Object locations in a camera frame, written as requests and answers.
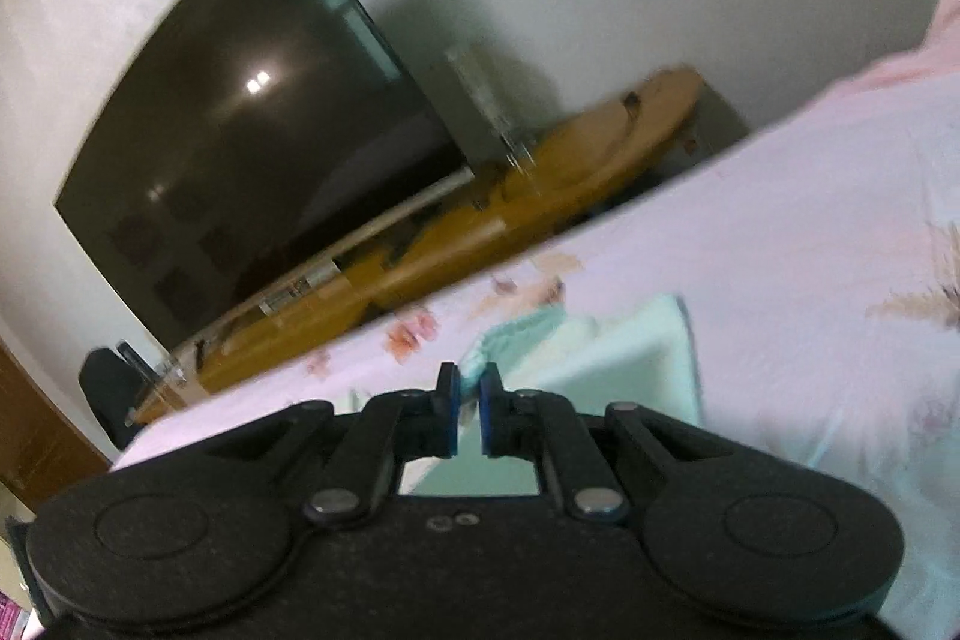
flower pattern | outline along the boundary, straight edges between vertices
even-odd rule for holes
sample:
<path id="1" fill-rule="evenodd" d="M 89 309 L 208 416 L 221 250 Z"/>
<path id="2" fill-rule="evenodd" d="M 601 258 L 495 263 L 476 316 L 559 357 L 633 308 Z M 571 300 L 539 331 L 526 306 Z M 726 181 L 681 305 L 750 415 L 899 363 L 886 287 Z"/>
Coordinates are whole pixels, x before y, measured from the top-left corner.
<path id="1" fill-rule="evenodd" d="M 330 351 L 325 348 L 310 351 L 306 356 L 304 368 L 308 375 L 320 379 L 326 378 L 330 375 Z"/>
<path id="2" fill-rule="evenodd" d="M 493 293 L 484 296 L 470 313 L 471 319 L 495 311 L 504 320 L 531 313 L 550 304 L 563 304 L 565 286 L 560 275 L 544 275 L 534 283 L 517 285 L 509 277 L 491 277 Z"/>
<path id="3" fill-rule="evenodd" d="M 405 360 L 421 349 L 421 339 L 432 342 L 437 338 L 439 324 L 431 311 L 419 307 L 397 316 L 397 322 L 387 330 L 386 350 L 397 360 Z"/>
<path id="4" fill-rule="evenodd" d="M 960 332 L 960 228 L 933 228 L 933 266 L 939 285 L 925 292 L 893 293 L 867 309 L 868 316 L 899 316 L 932 320 Z"/>
<path id="5" fill-rule="evenodd" d="M 536 269 L 550 276 L 578 272 L 584 268 L 583 262 L 573 253 L 563 253 L 559 250 L 541 253 L 532 261 Z"/>
<path id="6" fill-rule="evenodd" d="M 948 434 L 956 410 L 940 399 L 926 399 L 914 410 L 910 421 L 910 439 L 920 448 L 928 447 Z"/>

screw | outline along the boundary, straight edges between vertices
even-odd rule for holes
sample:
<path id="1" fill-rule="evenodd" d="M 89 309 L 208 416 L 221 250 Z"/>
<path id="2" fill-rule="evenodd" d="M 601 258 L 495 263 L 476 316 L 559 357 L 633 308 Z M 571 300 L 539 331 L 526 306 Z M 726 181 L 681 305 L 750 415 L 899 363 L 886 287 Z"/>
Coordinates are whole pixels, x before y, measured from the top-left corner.
<path id="1" fill-rule="evenodd" d="M 453 528 L 453 519 L 448 515 L 434 515 L 426 519 L 426 528 L 430 531 L 450 531 Z"/>
<path id="2" fill-rule="evenodd" d="M 310 506 L 325 518 L 352 513 L 360 506 L 360 497 L 345 488 L 325 488 L 310 497 Z"/>
<path id="3" fill-rule="evenodd" d="M 607 515 L 623 504 L 623 496 L 612 488 L 583 488 L 573 501 L 584 515 Z"/>

black chair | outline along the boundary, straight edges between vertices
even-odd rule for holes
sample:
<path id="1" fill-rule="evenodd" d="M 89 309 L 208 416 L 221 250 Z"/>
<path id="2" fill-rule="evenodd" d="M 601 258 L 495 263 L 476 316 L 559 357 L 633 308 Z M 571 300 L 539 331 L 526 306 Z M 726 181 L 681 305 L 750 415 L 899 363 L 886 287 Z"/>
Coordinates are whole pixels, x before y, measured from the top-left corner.
<path id="1" fill-rule="evenodd" d="M 40 619 L 40 624 L 49 627 L 54 623 L 54 614 L 43 592 L 40 591 L 40 584 L 37 583 L 37 577 L 27 559 L 27 529 L 30 528 L 30 524 L 10 516 L 4 522 L 4 526 L 7 528 L 7 541 L 10 543 L 10 550 L 13 551 L 13 558 L 16 559 L 16 566 L 20 568 L 23 584 L 27 587 L 27 594 L 30 595 L 30 602 L 34 610 L 37 610 L 37 618 Z"/>
<path id="2" fill-rule="evenodd" d="M 111 349 L 96 348 L 80 369 L 80 389 L 110 442 L 120 450 L 130 445 L 143 429 L 131 420 L 131 412 L 147 390 L 140 373 Z"/>

wooden door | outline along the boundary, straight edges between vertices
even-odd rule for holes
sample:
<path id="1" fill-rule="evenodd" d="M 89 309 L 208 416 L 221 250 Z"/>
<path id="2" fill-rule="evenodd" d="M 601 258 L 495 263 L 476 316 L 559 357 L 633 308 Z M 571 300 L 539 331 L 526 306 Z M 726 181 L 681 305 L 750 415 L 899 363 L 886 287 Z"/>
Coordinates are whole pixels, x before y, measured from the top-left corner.
<path id="1" fill-rule="evenodd" d="M 37 389 L 0 344 L 0 482 L 27 507 L 109 462 Z"/>

pink bedsheet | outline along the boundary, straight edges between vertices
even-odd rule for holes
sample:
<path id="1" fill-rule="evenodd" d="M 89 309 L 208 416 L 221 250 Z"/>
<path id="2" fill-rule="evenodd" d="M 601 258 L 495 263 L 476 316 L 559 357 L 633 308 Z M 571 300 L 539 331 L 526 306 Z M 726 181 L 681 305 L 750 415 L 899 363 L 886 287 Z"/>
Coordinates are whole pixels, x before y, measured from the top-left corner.
<path id="1" fill-rule="evenodd" d="M 880 493 L 907 560 L 883 615 L 960 630 L 960 0 L 925 45 L 654 196 L 160 420 L 124 466 L 309 398 L 432 386 L 544 301 L 688 308 L 707 426 Z"/>

